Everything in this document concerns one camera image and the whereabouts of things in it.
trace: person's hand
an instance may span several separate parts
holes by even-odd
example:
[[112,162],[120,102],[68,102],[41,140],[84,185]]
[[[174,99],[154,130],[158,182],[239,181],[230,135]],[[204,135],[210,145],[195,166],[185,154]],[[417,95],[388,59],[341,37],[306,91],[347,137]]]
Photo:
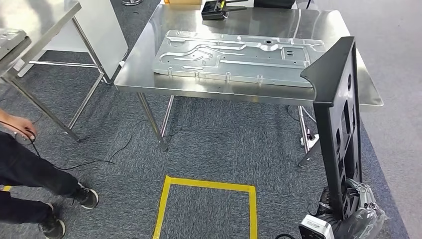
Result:
[[2,123],[2,125],[5,128],[7,128],[7,129],[9,129],[13,132],[17,132],[18,134],[20,134],[24,137],[30,138],[31,140],[35,139],[34,135],[36,135],[37,132],[36,132],[35,127],[32,124],[32,122],[29,121],[28,119],[18,117],[18,116],[8,115],[7,118],[4,120],[4,122],[16,127],[16,128],[14,128],[10,125]]

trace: white panel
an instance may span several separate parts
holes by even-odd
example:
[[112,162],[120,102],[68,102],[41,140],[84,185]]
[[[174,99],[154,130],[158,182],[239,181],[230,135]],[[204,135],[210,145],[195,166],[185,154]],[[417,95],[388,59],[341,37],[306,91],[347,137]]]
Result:
[[[82,9],[75,17],[103,65],[105,73],[111,78],[128,50],[113,7],[109,0],[79,0],[79,3]],[[45,49],[87,52],[72,22],[68,22]]]
[[53,37],[44,47],[44,50],[88,52],[88,49],[71,21],[64,25],[59,34]]

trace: black device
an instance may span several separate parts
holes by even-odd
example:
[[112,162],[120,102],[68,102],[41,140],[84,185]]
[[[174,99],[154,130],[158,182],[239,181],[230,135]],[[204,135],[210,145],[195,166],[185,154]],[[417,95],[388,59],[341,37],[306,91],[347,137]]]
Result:
[[14,132],[14,138],[16,139],[16,141],[18,141],[22,145],[30,145],[30,144],[34,143],[35,138],[36,138],[35,134],[27,128],[25,129],[25,131],[27,131],[32,136],[34,136],[34,139],[27,138],[27,137],[23,136],[21,133]]
[[232,0],[232,1],[208,1],[205,2],[204,8],[202,9],[201,15],[202,20],[221,20],[228,17],[229,11],[240,11],[246,10],[244,6],[226,6],[228,3],[241,2],[247,0]]

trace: carpet floor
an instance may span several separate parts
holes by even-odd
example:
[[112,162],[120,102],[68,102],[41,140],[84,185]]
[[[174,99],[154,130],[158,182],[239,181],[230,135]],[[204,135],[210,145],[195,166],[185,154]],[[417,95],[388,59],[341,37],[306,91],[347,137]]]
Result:
[[[125,7],[111,1],[131,48],[155,9],[157,0]],[[83,53],[47,52],[43,60],[89,63]],[[21,80],[60,119],[69,122],[94,83],[95,69],[34,66]],[[161,122],[168,96],[147,95]],[[67,239],[151,238],[166,175],[178,178],[254,185],[257,190],[258,235],[281,233],[300,238],[297,224],[316,209],[326,185],[321,155],[299,168],[304,154],[300,127],[287,106],[176,97],[162,152],[135,94],[101,84],[75,125],[74,142],[15,89],[0,85],[0,107],[36,121],[36,146],[59,167],[93,163],[69,172],[94,188],[100,203],[84,210],[70,199],[44,189],[13,187],[14,197],[52,202],[67,226]],[[316,132],[312,121],[307,124]],[[363,128],[365,182],[390,217],[379,238],[407,238],[371,142]],[[41,239],[36,225],[0,224],[2,239]],[[170,188],[162,239],[249,238],[246,193],[173,185]]]

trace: sneaker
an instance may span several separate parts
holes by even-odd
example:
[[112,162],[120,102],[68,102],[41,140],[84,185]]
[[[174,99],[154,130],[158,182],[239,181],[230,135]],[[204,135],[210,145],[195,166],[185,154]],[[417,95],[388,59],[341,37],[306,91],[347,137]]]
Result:
[[49,215],[38,227],[47,239],[61,239],[66,232],[65,224],[54,214]]
[[75,200],[78,201],[83,208],[93,209],[96,207],[98,204],[97,192],[90,188],[84,187],[81,183],[78,184],[81,188],[75,193]]

